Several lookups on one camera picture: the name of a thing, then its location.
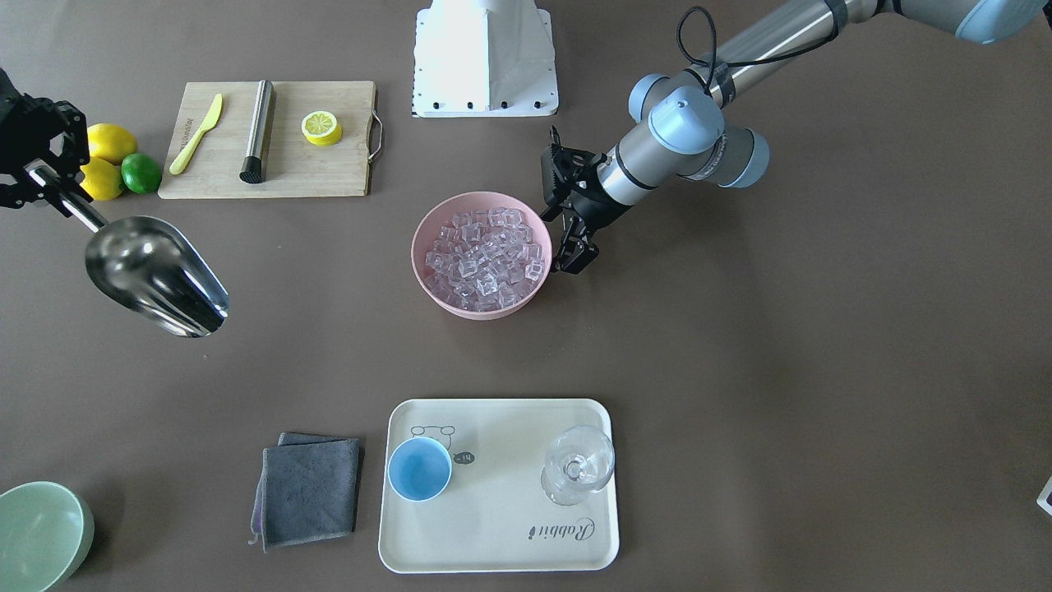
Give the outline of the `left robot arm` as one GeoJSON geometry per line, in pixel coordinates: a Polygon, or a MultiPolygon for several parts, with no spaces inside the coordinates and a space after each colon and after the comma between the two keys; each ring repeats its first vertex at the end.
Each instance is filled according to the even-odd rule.
{"type": "Polygon", "coordinates": [[[629,94],[631,128],[610,150],[564,146],[550,134],[542,154],[546,209],[563,221],[553,272],[576,274],[598,256],[594,236],[672,178],[720,187],[755,184],[770,149],[756,131],[727,123],[722,110],[740,93],[804,53],[830,44],[851,23],[893,12],[973,42],[995,44],[1050,15],[1048,1],[789,1],[736,37],[696,57],[687,68],[650,74],[629,94]]]}

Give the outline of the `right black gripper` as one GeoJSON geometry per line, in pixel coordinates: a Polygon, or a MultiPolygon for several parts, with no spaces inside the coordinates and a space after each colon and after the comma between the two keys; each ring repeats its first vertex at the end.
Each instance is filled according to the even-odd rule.
{"type": "Polygon", "coordinates": [[[61,197],[77,195],[92,202],[76,176],[88,164],[89,135],[83,113],[67,101],[35,98],[15,89],[7,72],[1,72],[1,173],[12,183],[1,185],[1,206],[19,209],[45,199],[65,210],[61,197]],[[56,175],[44,185],[31,178],[35,161],[47,164],[56,175]]]}

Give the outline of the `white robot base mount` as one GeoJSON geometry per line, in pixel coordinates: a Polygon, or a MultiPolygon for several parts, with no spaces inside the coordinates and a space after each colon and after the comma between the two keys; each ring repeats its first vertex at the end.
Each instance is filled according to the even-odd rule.
{"type": "Polygon", "coordinates": [[[416,15],[417,118],[555,115],[549,11],[533,1],[432,1],[416,15]]]}

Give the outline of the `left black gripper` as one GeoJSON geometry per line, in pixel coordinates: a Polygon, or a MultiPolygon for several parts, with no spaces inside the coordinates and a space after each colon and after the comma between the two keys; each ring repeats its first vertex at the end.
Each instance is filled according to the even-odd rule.
{"type": "Polygon", "coordinates": [[[604,154],[564,146],[557,128],[550,127],[550,146],[542,152],[542,221],[563,221],[559,250],[552,258],[551,272],[576,275],[598,257],[593,234],[629,207],[613,199],[598,179],[601,164],[610,160],[604,154]]]}

